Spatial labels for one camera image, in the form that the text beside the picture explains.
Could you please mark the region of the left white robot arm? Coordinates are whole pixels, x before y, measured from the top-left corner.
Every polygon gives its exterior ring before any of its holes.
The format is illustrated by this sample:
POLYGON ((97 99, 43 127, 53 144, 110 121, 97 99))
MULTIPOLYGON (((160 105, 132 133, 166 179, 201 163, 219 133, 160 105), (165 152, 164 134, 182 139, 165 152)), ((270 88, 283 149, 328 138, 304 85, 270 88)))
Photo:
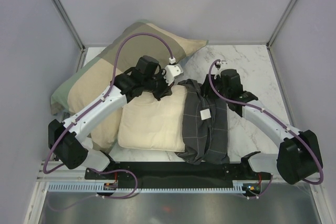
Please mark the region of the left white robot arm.
POLYGON ((63 122, 53 120, 49 123, 50 152, 68 169, 82 165, 95 169, 103 179, 111 178, 115 172, 112 159, 84 144, 84 140, 106 117, 143 92, 151 92, 157 100, 171 95, 175 78, 181 73, 174 62, 162 68, 154 58, 142 56, 136 66, 113 77, 110 85, 80 112, 63 122))

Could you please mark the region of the dark grey plaid pillowcase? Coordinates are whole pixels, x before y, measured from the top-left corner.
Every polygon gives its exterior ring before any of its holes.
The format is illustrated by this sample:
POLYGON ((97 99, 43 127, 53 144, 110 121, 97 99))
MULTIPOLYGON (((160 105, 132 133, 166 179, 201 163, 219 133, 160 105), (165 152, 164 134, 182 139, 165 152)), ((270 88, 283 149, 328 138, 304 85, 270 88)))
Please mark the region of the dark grey plaid pillowcase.
POLYGON ((177 156, 193 165, 229 163, 226 102, 217 96, 203 96, 202 85, 196 80, 183 80, 178 85, 187 93, 182 117, 185 147, 177 156))

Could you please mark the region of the cream pillow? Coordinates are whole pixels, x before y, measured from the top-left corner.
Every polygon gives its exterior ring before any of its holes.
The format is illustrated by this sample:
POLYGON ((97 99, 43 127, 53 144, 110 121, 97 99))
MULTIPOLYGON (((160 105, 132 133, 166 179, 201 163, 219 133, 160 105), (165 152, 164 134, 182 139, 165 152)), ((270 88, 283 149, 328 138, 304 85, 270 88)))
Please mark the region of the cream pillow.
POLYGON ((183 152, 182 119, 187 90, 172 87, 160 101, 144 92, 122 110, 118 143, 124 148, 183 152))

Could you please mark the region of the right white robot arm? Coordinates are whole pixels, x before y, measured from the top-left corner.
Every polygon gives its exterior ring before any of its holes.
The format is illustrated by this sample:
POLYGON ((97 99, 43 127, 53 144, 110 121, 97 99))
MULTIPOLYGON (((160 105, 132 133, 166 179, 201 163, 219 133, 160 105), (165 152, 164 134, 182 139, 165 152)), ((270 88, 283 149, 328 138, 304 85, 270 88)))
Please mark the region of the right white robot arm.
POLYGON ((206 94, 223 99, 231 111, 258 127, 278 148, 277 154, 255 151, 243 156, 240 173, 244 178, 269 173, 290 185, 300 181, 320 185, 324 181, 318 139, 311 130, 299 130, 273 115, 257 96, 243 89, 235 69, 208 73, 204 83, 206 94))

